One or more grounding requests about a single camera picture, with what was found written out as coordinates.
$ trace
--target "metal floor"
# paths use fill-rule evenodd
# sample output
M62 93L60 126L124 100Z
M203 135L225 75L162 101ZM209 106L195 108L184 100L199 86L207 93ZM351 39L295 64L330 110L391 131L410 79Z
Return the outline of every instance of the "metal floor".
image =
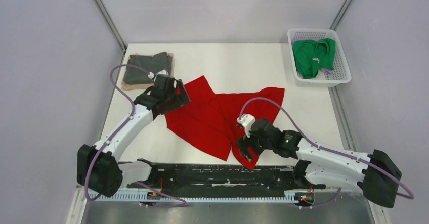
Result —
M323 203L333 192L316 193L316 203ZM368 202L363 196L342 193L333 204L313 210L299 210L287 204L190 203L180 208L145 208L133 202L89 202L82 224L192 224L192 223L374 223Z

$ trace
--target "green cloth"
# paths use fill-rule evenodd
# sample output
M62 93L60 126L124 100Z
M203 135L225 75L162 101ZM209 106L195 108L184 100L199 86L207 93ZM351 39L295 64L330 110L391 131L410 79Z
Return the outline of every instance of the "green cloth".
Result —
M324 38L318 42L314 40L301 40L293 44L293 54L297 71L303 79L317 76L320 69L333 70L335 57L335 41Z

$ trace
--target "gray cloth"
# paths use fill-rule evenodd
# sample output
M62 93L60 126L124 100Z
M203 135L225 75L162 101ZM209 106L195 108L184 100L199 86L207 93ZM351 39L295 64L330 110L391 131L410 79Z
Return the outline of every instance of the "gray cloth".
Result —
M168 74L171 75L173 58L167 52L161 52L154 56L130 55L127 64L138 66L155 75L162 70L167 70ZM128 85L153 83L152 79L135 68L126 69L123 81Z

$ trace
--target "white connector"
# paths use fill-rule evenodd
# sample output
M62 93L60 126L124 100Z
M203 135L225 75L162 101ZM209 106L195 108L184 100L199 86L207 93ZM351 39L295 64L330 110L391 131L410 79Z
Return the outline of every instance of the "white connector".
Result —
M250 130L252 128L253 123L255 123L255 118L251 114L243 114L237 118L237 123L244 128L244 133L247 137L250 137Z
M153 80L153 78L155 78L155 74L153 74L153 72L149 72L148 77Z

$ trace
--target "white tabletop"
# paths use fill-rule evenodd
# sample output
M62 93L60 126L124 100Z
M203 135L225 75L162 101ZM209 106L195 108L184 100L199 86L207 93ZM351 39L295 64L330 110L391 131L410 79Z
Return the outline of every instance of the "white tabletop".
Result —
M252 93L270 86L285 88L283 107L303 132L317 141L342 148L328 89L295 86L287 44L130 44L123 63L131 54L153 55L163 51L174 54L175 78L188 83L204 75L214 93ZM124 68L120 71L119 86L124 71ZM142 92L126 91L132 99ZM115 91L103 136L130 109L129 102ZM294 129L281 111L274 125L280 130ZM137 135L121 161L137 158L159 163L239 164L232 153L225 162L194 148L167 129L164 116L158 116ZM264 151L258 160L258 165L295 164L296 160L281 158L271 151Z

